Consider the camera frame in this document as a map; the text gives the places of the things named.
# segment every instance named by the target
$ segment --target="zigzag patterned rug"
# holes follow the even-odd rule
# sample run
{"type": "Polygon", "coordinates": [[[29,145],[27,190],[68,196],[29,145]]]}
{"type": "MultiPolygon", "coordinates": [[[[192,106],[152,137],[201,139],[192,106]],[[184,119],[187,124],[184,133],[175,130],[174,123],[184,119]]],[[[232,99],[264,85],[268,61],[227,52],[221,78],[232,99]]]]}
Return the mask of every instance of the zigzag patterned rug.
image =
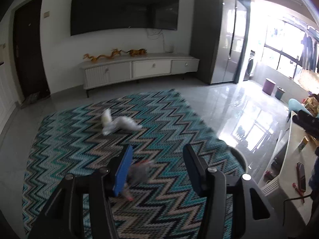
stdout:
{"type": "MultiPolygon", "coordinates": [[[[60,180],[67,174],[88,175],[105,166],[125,144],[134,146],[134,161],[154,159],[147,183],[131,189],[133,202],[112,199],[120,238],[196,238],[205,198],[192,190],[182,158],[190,143],[209,166],[225,174],[243,173],[240,164],[175,90],[129,95],[45,117],[28,160],[23,186],[23,222],[28,233],[60,180]],[[130,116],[140,131],[101,134],[101,113],[130,116]]],[[[86,238],[90,238],[88,197],[84,199],[86,238]]],[[[227,200],[224,238],[230,238],[232,201],[227,200]]]]}

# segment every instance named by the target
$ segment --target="light switch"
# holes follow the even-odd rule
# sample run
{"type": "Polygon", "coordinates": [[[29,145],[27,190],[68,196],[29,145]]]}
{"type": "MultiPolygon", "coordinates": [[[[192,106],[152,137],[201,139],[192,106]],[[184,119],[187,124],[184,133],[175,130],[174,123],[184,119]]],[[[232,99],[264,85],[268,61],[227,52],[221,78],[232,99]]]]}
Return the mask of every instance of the light switch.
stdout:
{"type": "Polygon", "coordinates": [[[45,12],[44,14],[44,18],[47,18],[47,17],[49,17],[50,16],[50,11],[48,11],[48,12],[45,12]]]}

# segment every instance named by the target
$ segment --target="dark brown door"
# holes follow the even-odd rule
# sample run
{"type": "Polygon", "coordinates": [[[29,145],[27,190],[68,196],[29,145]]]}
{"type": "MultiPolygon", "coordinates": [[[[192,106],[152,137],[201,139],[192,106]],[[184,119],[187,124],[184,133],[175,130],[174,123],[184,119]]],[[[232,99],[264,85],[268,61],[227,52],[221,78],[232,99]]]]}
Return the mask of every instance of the dark brown door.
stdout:
{"type": "Polygon", "coordinates": [[[14,58],[25,98],[37,92],[40,92],[39,98],[50,95],[40,47],[41,2],[32,0],[14,14],[14,58]]]}

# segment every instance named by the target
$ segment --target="trash can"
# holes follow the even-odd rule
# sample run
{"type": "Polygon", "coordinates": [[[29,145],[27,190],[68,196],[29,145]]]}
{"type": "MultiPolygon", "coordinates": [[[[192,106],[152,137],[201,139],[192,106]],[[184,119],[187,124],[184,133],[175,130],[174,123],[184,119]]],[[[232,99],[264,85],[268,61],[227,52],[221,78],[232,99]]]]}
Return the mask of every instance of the trash can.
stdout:
{"type": "Polygon", "coordinates": [[[266,78],[264,87],[263,87],[263,92],[267,93],[268,95],[272,94],[272,91],[275,88],[276,83],[268,78],[266,78]]]}
{"type": "Polygon", "coordinates": [[[285,90],[280,88],[280,87],[277,87],[277,91],[276,91],[276,94],[275,94],[275,97],[278,99],[278,100],[281,100],[281,97],[283,96],[283,94],[285,93],[285,90]]]}

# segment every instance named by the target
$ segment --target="cabinet drawer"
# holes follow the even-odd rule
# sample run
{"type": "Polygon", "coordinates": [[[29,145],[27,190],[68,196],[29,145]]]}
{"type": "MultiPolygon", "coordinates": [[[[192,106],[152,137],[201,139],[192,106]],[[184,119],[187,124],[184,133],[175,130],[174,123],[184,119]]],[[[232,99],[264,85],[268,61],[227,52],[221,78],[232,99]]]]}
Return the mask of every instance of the cabinet drawer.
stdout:
{"type": "Polygon", "coordinates": [[[101,86],[108,82],[108,66],[85,69],[85,89],[101,86]]]}
{"type": "Polygon", "coordinates": [[[108,66],[109,81],[118,82],[131,79],[131,62],[118,63],[108,66]]]}
{"type": "Polygon", "coordinates": [[[198,60],[173,60],[172,73],[196,72],[198,60]]]}
{"type": "Polygon", "coordinates": [[[166,74],[171,72],[171,60],[133,62],[133,77],[166,74]]]}

